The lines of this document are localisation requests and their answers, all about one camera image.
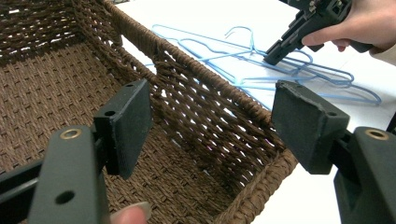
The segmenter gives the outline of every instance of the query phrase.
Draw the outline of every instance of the woven wicker texture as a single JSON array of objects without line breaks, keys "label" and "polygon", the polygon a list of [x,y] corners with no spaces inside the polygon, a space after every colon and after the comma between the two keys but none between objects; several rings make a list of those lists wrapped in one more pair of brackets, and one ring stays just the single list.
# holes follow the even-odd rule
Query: woven wicker texture
[{"label": "woven wicker texture", "polygon": [[131,178],[106,176],[111,212],[148,201],[149,223],[250,223],[294,169],[268,111],[110,1],[6,0],[0,17],[0,173],[42,158],[54,131],[91,125],[140,78],[155,125]]}]

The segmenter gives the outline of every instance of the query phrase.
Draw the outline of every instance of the white surface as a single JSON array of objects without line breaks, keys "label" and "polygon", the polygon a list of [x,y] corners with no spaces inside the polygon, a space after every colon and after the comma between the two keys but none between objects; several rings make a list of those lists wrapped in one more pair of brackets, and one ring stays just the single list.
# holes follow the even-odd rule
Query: white surface
[{"label": "white surface", "polygon": [[[277,0],[135,0],[118,7],[149,29],[152,24],[159,23],[219,37],[233,26],[247,26],[255,32],[256,46],[264,50],[283,35],[297,12]],[[245,36],[240,35],[240,38],[242,43],[247,43]],[[128,44],[125,47],[134,51]],[[304,50],[314,56],[315,63],[352,73],[356,84],[376,92],[382,98],[380,106],[329,100],[351,116],[350,131],[358,126],[386,129],[396,110],[394,66],[353,49],[339,53],[332,44],[327,44],[317,53],[307,48]],[[315,88],[327,90],[328,87],[320,84]],[[272,103],[271,92],[258,94],[269,104]],[[310,175],[298,165],[253,223],[340,223],[332,183],[335,172],[333,168],[330,175]]]}]

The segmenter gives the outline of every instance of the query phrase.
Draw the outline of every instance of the hand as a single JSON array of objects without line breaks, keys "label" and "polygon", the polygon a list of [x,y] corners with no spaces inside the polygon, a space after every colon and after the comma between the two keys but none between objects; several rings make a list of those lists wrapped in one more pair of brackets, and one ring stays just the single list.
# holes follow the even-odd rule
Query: hand
[{"label": "hand", "polygon": [[151,217],[149,203],[135,203],[111,215],[111,224],[146,224]]},{"label": "hand", "polygon": [[396,44],[396,0],[353,0],[346,19],[305,36],[306,46],[332,41],[339,51],[350,40],[372,44],[371,53],[379,53]]}]

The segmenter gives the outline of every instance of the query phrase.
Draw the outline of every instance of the white table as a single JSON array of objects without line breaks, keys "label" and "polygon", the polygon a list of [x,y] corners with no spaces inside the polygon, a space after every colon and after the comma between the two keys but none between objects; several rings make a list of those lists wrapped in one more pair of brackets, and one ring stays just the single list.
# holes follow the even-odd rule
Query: white table
[{"label": "white table", "polygon": [[[135,0],[117,6],[149,29],[158,23],[199,34],[222,36],[231,27],[247,26],[255,32],[256,46],[264,50],[283,35],[297,12],[277,0]],[[240,38],[246,43],[245,36],[240,35]],[[132,45],[124,43],[124,46],[140,57]],[[354,49],[339,53],[333,44],[327,44],[317,53],[307,48],[304,50],[314,57],[315,63],[352,73],[356,84],[382,98],[381,105],[329,100],[351,117],[350,131],[358,126],[386,129],[396,111],[396,67],[373,59],[368,53],[359,54]],[[316,86],[316,89],[321,88],[325,90],[327,86]],[[272,104],[271,92],[259,97]],[[340,223],[332,183],[335,172],[333,168],[330,175],[310,175],[298,165],[253,223]]]}]

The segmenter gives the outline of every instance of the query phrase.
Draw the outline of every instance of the wicker basket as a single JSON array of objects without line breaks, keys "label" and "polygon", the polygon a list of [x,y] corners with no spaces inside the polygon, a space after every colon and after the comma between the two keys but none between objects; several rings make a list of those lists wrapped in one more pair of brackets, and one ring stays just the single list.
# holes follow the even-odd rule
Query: wicker basket
[{"label": "wicker basket", "polygon": [[268,111],[110,1],[2,0],[0,28],[0,173],[140,78],[155,125],[132,177],[106,177],[110,212],[148,201],[149,223],[250,223],[297,163]]}]

